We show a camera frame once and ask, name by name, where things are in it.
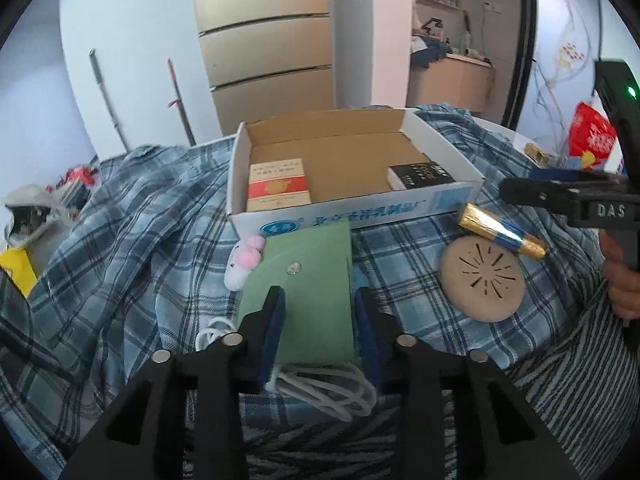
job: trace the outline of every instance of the round beige object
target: round beige object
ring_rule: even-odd
[[[485,323],[512,316],[524,297],[518,257],[479,236],[453,242],[440,259],[440,284],[453,305]]]

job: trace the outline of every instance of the green pouch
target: green pouch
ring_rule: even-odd
[[[351,269],[348,222],[268,238],[262,263],[244,285],[238,324],[262,308],[271,285],[279,285],[287,309],[276,364],[352,362]]]

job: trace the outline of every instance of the silver bolt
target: silver bolt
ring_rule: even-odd
[[[293,262],[292,264],[289,264],[289,267],[287,267],[287,274],[292,276],[299,273],[300,270],[302,270],[302,264],[300,262]]]
[[[489,354],[484,350],[481,350],[478,348],[469,352],[469,357],[471,358],[472,361],[475,361],[476,363],[485,363],[489,360]]]
[[[153,360],[155,363],[165,363],[171,358],[171,352],[168,350],[158,350],[154,352]]]
[[[396,342],[405,348],[411,348],[412,346],[416,346],[418,340],[412,336],[411,334],[402,334],[398,336]]]
[[[242,334],[238,332],[232,332],[231,334],[227,334],[222,338],[222,342],[227,346],[238,346],[244,338],[242,338]]]

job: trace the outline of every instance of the shelf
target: shelf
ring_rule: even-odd
[[[439,7],[445,10],[456,10],[457,12],[464,12],[465,9],[460,7],[454,7],[453,5],[446,4],[445,2],[439,2],[438,0],[417,0],[418,3],[425,4],[431,7]]]

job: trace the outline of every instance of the human hand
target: human hand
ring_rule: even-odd
[[[616,316],[640,318],[640,272],[630,270],[623,261],[622,248],[600,230],[600,250],[605,257],[602,275],[609,280],[609,298]]]

